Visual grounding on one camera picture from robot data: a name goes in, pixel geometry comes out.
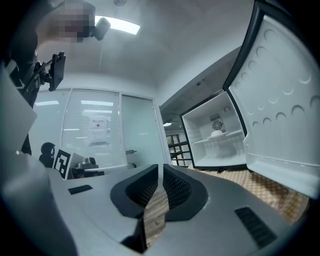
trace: mesh grille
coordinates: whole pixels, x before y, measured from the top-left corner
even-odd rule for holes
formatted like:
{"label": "mesh grille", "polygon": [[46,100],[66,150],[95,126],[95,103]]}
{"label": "mesh grille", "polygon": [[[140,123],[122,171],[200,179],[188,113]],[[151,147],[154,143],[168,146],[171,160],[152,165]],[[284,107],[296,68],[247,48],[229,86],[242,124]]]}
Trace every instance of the mesh grille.
{"label": "mesh grille", "polygon": [[236,209],[235,213],[260,248],[265,247],[277,238],[249,207]]}
{"label": "mesh grille", "polygon": [[166,169],[163,170],[163,187],[168,196],[170,210],[181,205],[191,196],[190,184]]}
{"label": "mesh grille", "polygon": [[216,131],[219,131],[222,129],[223,123],[220,120],[215,120],[212,124],[212,128]]}
{"label": "mesh grille", "polygon": [[130,184],[126,188],[125,193],[137,205],[146,208],[157,187],[158,176],[155,176],[151,171]]}

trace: person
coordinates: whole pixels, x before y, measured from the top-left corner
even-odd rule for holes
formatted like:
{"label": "person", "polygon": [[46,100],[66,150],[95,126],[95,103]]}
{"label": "person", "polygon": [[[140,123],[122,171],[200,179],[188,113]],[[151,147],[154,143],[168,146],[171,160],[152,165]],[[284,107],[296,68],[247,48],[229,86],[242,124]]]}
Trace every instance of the person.
{"label": "person", "polygon": [[[95,7],[84,1],[63,1],[53,7],[42,1],[20,26],[4,56],[4,66],[16,88],[33,108],[40,87],[29,86],[38,49],[48,41],[82,42],[95,27]],[[32,154],[27,135],[21,151]]]}

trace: refrigerator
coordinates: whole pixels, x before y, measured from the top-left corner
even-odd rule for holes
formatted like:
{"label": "refrigerator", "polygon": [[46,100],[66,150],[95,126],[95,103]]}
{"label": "refrigerator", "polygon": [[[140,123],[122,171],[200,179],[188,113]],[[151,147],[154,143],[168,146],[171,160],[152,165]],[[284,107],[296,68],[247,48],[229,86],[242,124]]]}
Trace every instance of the refrigerator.
{"label": "refrigerator", "polygon": [[320,68],[289,14],[256,1],[223,87],[180,115],[194,168],[248,168],[310,198],[320,186]]}

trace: white paper notice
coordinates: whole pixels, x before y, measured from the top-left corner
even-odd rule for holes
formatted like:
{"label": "white paper notice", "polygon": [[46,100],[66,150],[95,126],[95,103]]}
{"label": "white paper notice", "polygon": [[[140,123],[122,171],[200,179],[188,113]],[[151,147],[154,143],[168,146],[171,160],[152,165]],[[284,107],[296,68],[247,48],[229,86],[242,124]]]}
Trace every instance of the white paper notice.
{"label": "white paper notice", "polygon": [[89,143],[107,142],[107,118],[90,117]]}

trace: black cable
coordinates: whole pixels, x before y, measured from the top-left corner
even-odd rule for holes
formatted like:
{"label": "black cable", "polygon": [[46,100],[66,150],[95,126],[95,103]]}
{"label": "black cable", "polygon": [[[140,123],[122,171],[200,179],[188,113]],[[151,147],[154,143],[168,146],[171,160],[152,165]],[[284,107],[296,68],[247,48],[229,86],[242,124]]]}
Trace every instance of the black cable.
{"label": "black cable", "polygon": [[22,91],[22,95],[25,94],[25,92],[28,90],[29,86],[31,85],[31,83],[34,81],[36,75],[38,75],[39,73],[41,73],[47,66],[49,66],[51,63],[53,62],[53,60],[49,60],[47,63],[44,62],[44,64],[42,64],[42,66],[36,71],[33,73],[33,75],[31,76],[27,86],[25,86],[23,88],[23,91]]}

